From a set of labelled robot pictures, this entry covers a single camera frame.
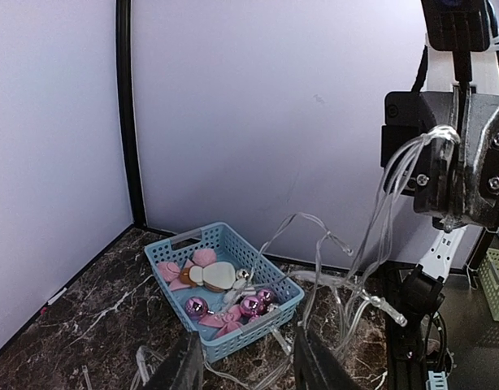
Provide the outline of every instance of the marble countertop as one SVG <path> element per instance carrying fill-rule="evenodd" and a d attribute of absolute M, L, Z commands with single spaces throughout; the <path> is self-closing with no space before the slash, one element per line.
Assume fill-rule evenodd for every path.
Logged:
<path fill-rule="evenodd" d="M 19 335 L 0 357 L 0 389 L 87 389 L 82 366 L 94 389 L 129 389 L 141 345 L 165 354 L 183 331 L 160 292 L 143 248 L 162 237 L 131 229 L 99 258 L 48 310 Z M 290 266 L 280 264 L 283 270 Z M 379 283 L 370 280 L 377 291 Z M 309 291 L 309 284 L 302 285 Z M 338 337 L 330 291 L 317 295 L 310 326 L 324 344 Z M 293 322 L 280 330 L 293 341 Z M 272 336 L 216 362 L 245 382 L 260 380 L 282 358 Z M 345 360 L 345 369 L 364 390 L 387 389 L 384 317 L 366 310 Z M 227 379 L 205 372 L 204 390 L 237 390 Z M 294 389 L 290 370 L 272 389 Z"/>

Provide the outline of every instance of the green plastic basket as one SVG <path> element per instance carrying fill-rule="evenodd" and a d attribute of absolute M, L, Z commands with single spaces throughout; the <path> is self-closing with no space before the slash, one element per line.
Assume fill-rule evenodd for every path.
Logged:
<path fill-rule="evenodd" d="M 499 250 L 488 249 L 479 267 L 479 278 L 492 317 L 499 321 Z"/>

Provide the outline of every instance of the black cable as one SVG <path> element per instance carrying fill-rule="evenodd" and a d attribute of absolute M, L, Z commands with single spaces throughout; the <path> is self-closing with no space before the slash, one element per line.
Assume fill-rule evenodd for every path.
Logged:
<path fill-rule="evenodd" d="M 492 28 L 492 35 L 497 37 L 499 35 L 499 23 L 497 17 L 495 16 L 495 10 L 491 2 L 487 2 L 488 17 L 490 19 L 490 27 Z"/>
<path fill-rule="evenodd" d="M 423 353 L 421 353 L 420 361 L 427 356 L 428 340 L 430 339 L 430 331 L 432 330 L 433 319 L 434 319 L 434 314 L 431 314 L 430 318 L 428 319 L 427 334 L 425 336 L 425 342 L 423 344 Z"/>
<path fill-rule="evenodd" d="M 414 85 L 412 85 L 411 92 L 421 92 L 421 88 L 425 84 L 427 79 L 428 71 L 428 47 L 425 46 L 423 49 L 423 55 L 421 56 L 421 62 L 419 63 L 418 75 L 415 77 Z"/>
<path fill-rule="evenodd" d="M 445 320 L 439 312 L 436 313 L 436 325 L 440 334 L 440 351 L 437 358 L 437 371 L 442 372 L 446 369 L 446 351 L 448 349 L 448 335 L 446 332 Z"/>
<path fill-rule="evenodd" d="M 137 153 L 132 64 L 130 43 L 131 0 L 116 0 L 116 75 L 118 84 L 119 123 L 123 144 L 125 173 L 134 225 L 146 227 L 145 203 Z"/>

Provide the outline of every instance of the white wall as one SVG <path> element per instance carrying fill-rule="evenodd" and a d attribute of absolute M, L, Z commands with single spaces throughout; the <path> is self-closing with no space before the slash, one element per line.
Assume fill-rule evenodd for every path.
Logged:
<path fill-rule="evenodd" d="M 421 58 L 420 1 L 144 0 L 133 13 L 150 225 L 224 220 L 260 246 L 302 210 L 358 246 L 382 173 L 384 96 L 410 89 Z M 405 200 L 393 256 L 416 262 L 435 236 Z M 271 252 L 312 259 L 318 237 L 304 223 Z"/>
<path fill-rule="evenodd" d="M 0 1 L 0 347 L 131 220 L 115 2 Z"/>

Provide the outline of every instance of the transparent cable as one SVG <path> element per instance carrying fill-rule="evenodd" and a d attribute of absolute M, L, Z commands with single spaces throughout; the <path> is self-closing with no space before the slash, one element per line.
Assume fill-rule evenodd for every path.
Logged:
<path fill-rule="evenodd" d="M 143 383 L 143 386 L 145 386 L 150 380 L 150 374 L 146 364 L 147 355 L 152 355 L 160 362 L 164 360 L 164 356 L 161 353 L 154 351 L 145 345 L 140 346 L 136 352 L 137 372 L 130 384 L 131 390 L 137 388 L 140 381 Z"/>
<path fill-rule="evenodd" d="M 355 254 L 354 260 L 351 264 L 351 268 L 345 277 L 324 275 L 321 273 L 321 247 L 324 241 L 329 239 L 334 244 L 342 248 L 342 250 L 344 250 L 344 252 L 346 252 L 348 255 L 352 255 L 353 251 L 342 240 L 334 236 L 325 225 L 325 223 L 318 217 L 305 213 L 292 214 L 288 218 L 286 218 L 277 229 L 275 235 L 269 241 L 263 244 L 258 252 L 258 256 L 255 258 L 253 266 L 251 267 L 249 282 L 254 277 L 254 269 L 258 259 L 260 259 L 262 254 L 267 250 L 271 243 L 290 226 L 295 218 L 300 216 L 304 219 L 308 219 L 311 222 L 319 225 L 324 230 L 325 234 L 316 243 L 315 272 L 292 271 L 280 280 L 276 280 L 274 282 L 266 284 L 252 284 L 251 287 L 260 288 L 278 284 L 285 280 L 287 277 L 294 277 L 298 280 L 306 280 L 312 282 L 314 286 L 311 290 L 311 294 L 308 297 L 306 307 L 302 315 L 302 320 L 300 322 L 300 324 L 304 328 L 307 328 L 307 325 L 309 323 L 310 312 L 312 311 L 312 307 L 315 302 L 315 294 L 318 286 L 325 285 L 330 287 L 332 290 L 332 294 L 335 297 L 336 307 L 340 320 L 341 339 L 336 348 L 337 355 L 339 355 L 340 357 L 345 354 L 346 348 L 351 341 L 354 333 L 356 332 L 356 329 L 358 328 L 359 320 L 368 305 L 373 305 L 374 307 L 383 310 L 400 325 L 406 325 L 406 319 L 402 314 L 391 307 L 391 305 L 387 303 L 384 298 L 371 296 L 370 294 L 368 294 L 364 289 L 364 285 L 367 281 L 367 278 L 374 271 L 376 271 L 383 262 L 388 259 L 392 252 L 393 207 L 401 196 L 403 189 L 408 184 L 408 181 L 415 169 L 423 147 L 425 145 L 428 145 L 432 140 L 436 138 L 446 139 L 447 141 L 450 141 L 454 144 L 457 144 L 460 141 L 458 134 L 450 126 L 436 126 L 429 133 L 422 134 L 421 136 L 418 136 L 406 142 L 389 160 L 386 168 L 384 169 L 384 174 L 382 175 L 378 189 L 376 190 L 374 210 L 369 224 L 367 225 L 362 243 L 358 247 L 358 251 Z M 381 220 L 380 238 L 378 241 L 378 249 L 375 253 L 375 258 L 366 267 L 362 277 L 357 278 L 355 276 L 358 270 L 363 265 L 364 255 L 367 250 L 367 245 L 371 237 L 371 233 L 376 227 L 376 224 L 379 220 Z M 234 298 L 225 306 L 224 310 L 228 310 L 235 304 L 237 299 L 241 296 L 242 292 L 246 288 L 248 288 L 249 282 L 236 291 L 236 294 L 234 294 Z M 345 304 L 345 307 L 340 299 L 340 295 L 337 290 L 341 287 L 348 288 L 352 291 L 350 299 Z M 359 298 L 362 299 L 362 302 L 360 304 L 358 304 L 357 301 L 357 299 Z M 263 381 L 261 381 L 261 383 L 259 383 L 254 388 L 245 383 L 242 383 L 237 378 L 234 378 L 231 375 L 214 371 L 207 363 L 206 368 L 212 372 L 215 372 L 219 376 L 233 380 L 244 388 L 251 390 L 263 390 L 264 388 L 267 388 L 270 383 L 274 383 L 274 381 L 276 381 L 280 377 L 280 375 L 282 375 L 289 368 L 290 362 L 291 355 L 287 354 L 286 358 L 279 364 L 279 366 L 276 367 L 275 370 L 273 370 L 265 379 L 263 379 Z"/>

